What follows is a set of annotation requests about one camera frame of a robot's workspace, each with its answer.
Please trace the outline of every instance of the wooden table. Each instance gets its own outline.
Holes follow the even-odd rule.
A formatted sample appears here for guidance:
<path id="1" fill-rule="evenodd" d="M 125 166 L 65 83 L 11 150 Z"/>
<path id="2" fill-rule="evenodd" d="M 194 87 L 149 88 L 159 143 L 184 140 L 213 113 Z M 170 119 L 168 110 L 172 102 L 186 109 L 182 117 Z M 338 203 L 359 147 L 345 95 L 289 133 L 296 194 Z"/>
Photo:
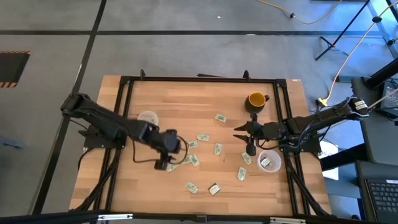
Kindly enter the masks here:
<path id="1" fill-rule="evenodd" d="M 120 76 L 105 76 L 99 91 L 98 104 L 114 109 Z M 293 116 L 308 115 L 307 104 L 300 80 L 287 80 Z M 154 170 L 154 162 L 136 164 L 132 161 L 132 142 L 127 140 L 122 150 L 111 211 L 139 213 L 174 213 L 207 215 L 291 216 L 289 188 L 283 154 L 282 167 L 276 173 L 265 173 L 257 168 L 257 156 L 246 165 L 241 157 L 246 144 L 233 134 L 233 128 L 248 121 L 244 110 L 245 98 L 254 91 L 270 96 L 271 100 L 258 114 L 259 123 L 277 121 L 275 98 L 271 84 L 263 83 L 198 83 L 198 82 L 134 82 L 128 118 L 151 110 L 159 117 L 161 131 L 176 129 L 187 141 L 196 140 L 198 133 L 209 134 L 210 141 L 198 141 L 198 167 L 185 164 L 171 173 Z M 215 120 L 215 115 L 228 117 L 226 123 Z M 221 143 L 220 156 L 213 155 L 215 143 Z M 104 149 L 95 149 L 81 162 L 70 208 L 79 206 L 93 190 L 100 176 Z M 159 155 L 149 147 L 136 143 L 136 159 L 153 159 Z M 331 212 L 322 170 L 317 158 L 301 153 L 305 183 L 318 203 Z M 246 180 L 237 179 L 239 167 L 247 169 Z M 184 188 L 193 182 L 199 191 L 191 194 Z M 208 188 L 218 183 L 221 191 L 211 196 Z M 101 200 L 104 207 L 107 189 Z M 296 186 L 297 204 L 302 212 L 300 191 Z"/>

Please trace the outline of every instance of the keyboard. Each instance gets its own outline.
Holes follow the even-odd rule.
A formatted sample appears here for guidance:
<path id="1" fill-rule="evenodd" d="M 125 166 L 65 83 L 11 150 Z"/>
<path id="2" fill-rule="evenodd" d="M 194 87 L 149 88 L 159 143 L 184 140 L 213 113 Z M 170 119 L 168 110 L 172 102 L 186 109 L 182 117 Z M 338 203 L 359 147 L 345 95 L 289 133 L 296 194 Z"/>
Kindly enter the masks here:
<path id="1" fill-rule="evenodd" d="M 398 219 L 398 180 L 368 179 L 366 187 L 377 220 Z"/>

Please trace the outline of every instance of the gray desk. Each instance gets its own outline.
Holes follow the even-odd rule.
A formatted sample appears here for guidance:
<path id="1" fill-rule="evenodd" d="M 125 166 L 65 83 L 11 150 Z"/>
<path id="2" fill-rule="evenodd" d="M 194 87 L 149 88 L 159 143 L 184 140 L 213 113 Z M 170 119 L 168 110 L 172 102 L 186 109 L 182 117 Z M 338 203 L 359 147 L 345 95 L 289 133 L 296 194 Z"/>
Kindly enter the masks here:
<path id="1" fill-rule="evenodd" d="M 380 98 L 379 90 L 369 90 L 362 79 L 351 81 L 354 94 L 368 106 Z M 371 112 L 361 121 L 364 144 L 321 159 L 323 170 L 353 163 L 356 160 L 398 166 L 398 126 L 385 116 Z"/>
<path id="2" fill-rule="evenodd" d="M 355 162 L 356 173 L 358 176 L 358 185 L 361 191 L 362 201 L 362 212 L 361 217 L 365 218 L 366 221 L 375 222 L 376 217 L 374 216 L 371 199 L 368 195 L 368 190 L 365 185 L 366 179 L 398 179 L 398 167 L 373 164 L 370 162 L 356 161 Z"/>

